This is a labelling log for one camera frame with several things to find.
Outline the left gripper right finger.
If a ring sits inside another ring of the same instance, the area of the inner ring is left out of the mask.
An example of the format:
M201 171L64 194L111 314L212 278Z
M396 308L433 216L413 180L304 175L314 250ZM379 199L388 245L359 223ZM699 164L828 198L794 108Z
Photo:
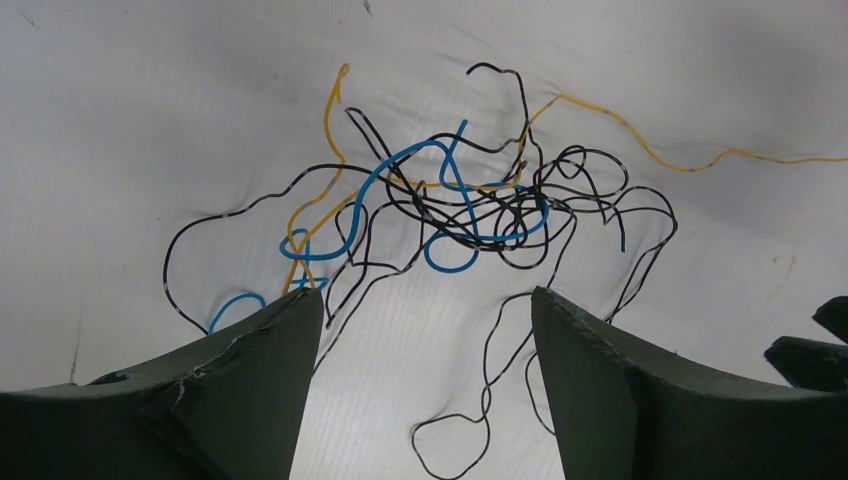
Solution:
M846 477L847 392L705 366L544 287L531 309L567 478Z

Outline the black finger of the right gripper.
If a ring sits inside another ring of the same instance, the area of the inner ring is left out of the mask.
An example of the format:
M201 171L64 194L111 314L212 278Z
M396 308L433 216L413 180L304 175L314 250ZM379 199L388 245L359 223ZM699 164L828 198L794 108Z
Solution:
M782 336L764 352L764 357L795 388L846 393L847 297L828 300L817 308L812 320L841 344Z

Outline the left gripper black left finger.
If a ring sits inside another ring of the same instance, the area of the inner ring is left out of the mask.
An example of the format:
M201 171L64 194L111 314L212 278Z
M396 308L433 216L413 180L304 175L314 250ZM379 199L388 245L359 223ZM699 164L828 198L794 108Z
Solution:
M286 479L323 324L298 289L86 384L1 396L5 479Z

